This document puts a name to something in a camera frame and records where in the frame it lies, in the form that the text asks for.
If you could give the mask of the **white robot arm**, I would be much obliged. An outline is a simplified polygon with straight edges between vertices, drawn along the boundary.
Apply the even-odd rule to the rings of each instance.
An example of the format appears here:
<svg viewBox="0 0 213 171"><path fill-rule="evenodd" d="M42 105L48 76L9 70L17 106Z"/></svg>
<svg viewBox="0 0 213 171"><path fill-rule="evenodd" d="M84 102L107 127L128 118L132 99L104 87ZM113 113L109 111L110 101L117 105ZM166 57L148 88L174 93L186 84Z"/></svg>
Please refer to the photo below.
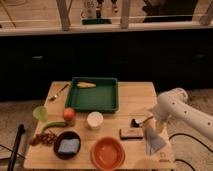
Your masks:
<svg viewBox="0 0 213 171"><path fill-rule="evenodd" d="M187 100L184 89L174 88L160 93L151 111L157 121L166 122L169 116L175 116L213 142L213 116L189 106Z"/></svg>

